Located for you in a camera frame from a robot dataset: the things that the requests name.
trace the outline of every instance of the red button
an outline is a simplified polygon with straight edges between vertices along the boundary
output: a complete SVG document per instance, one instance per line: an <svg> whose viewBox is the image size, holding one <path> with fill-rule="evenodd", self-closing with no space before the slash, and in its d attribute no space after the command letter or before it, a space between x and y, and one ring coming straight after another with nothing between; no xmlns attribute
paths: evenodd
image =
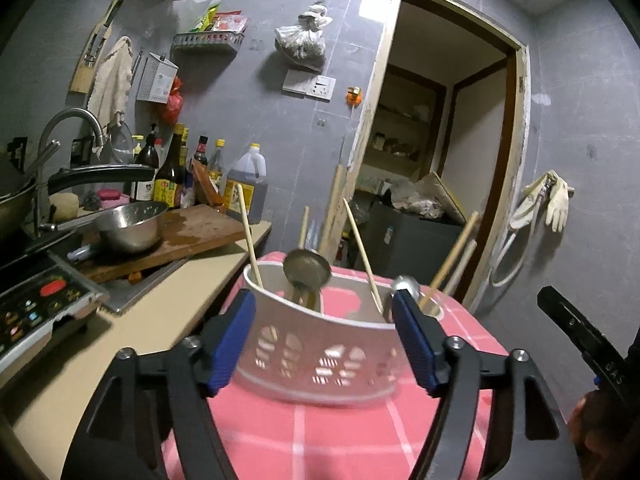
<svg viewBox="0 0 640 480"><path fill-rule="evenodd" d="M47 283L47 285L44 285L40 289L40 295L43 298L46 298L47 296L50 296L51 294L55 294L57 291L62 290L65 287L66 287L65 280L53 280L52 282Z"/></svg>

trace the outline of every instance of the countertop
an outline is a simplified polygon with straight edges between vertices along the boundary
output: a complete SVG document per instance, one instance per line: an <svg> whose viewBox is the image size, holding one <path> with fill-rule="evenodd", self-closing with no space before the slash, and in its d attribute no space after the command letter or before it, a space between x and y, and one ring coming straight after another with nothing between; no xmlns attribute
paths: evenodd
<svg viewBox="0 0 640 480"><path fill-rule="evenodd" d="M254 244L269 222L252 226ZM88 331L55 348L2 400L15 435L49 478L58 480L82 413L115 353L166 350L187 336L229 279L248 261L244 240L194 256L123 316L98 312Z"/></svg>

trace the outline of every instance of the plastic jug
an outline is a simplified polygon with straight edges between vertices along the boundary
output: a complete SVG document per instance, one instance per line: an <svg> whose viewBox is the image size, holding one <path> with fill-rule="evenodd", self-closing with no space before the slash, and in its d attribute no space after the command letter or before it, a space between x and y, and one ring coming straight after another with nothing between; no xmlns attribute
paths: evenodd
<svg viewBox="0 0 640 480"><path fill-rule="evenodd" d="M242 184L242 194L249 218L249 224L262 220L264 200L267 197L267 164L260 154L260 144L251 144L249 151L241 156L226 176L225 195L223 197L226 214L242 220L240 200L236 184Z"/></svg>

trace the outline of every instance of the red plastic bag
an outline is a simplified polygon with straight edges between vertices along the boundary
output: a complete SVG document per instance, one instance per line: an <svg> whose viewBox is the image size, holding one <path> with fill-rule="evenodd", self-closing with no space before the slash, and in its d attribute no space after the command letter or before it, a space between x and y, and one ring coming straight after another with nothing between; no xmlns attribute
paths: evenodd
<svg viewBox="0 0 640 480"><path fill-rule="evenodd" d="M167 124L175 124L178 122L178 116L182 111L182 96L180 95L180 87L182 81L176 76L174 84L169 92L169 99L165 104L158 105L158 114L160 118Z"/></svg>

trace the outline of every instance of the bottle label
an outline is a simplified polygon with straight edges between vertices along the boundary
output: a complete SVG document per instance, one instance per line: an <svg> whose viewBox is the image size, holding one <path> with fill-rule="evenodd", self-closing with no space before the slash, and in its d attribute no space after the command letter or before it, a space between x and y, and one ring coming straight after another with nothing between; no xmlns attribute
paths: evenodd
<svg viewBox="0 0 640 480"><path fill-rule="evenodd" d="M165 178L156 180L154 184L154 200L164 202L169 207L180 205L180 192L182 186Z"/></svg>
<svg viewBox="0 0 640 480"><path fill-rule="evenodd" d="M134 182L133 184L133 198L140 201L148 201L154 199L154 181L149 180L147 182Z"/></svg>
<svg viewBox="0 0 640 480"><path fill-rule="evenodd" d="M222 177L222 172L221 171L209 171L209 180L211 181L211 183L216 186L216 187L220 187L220 178Z"/></svg>
<svg viewBox="0 0 640 480"><path fill-rule="evenodd" d="M240 207L240 196L238 195L238 188L236 184L242 185L242 194L244 195L244 205L246 206L246 212L249 214L251 210L251 199L254 197L254 186L249 186L244 182L235 182L233 180L227 180L225 186L225 207L229 209L229 211L233 211L238 214L242 214L242 209Z"/></svg>

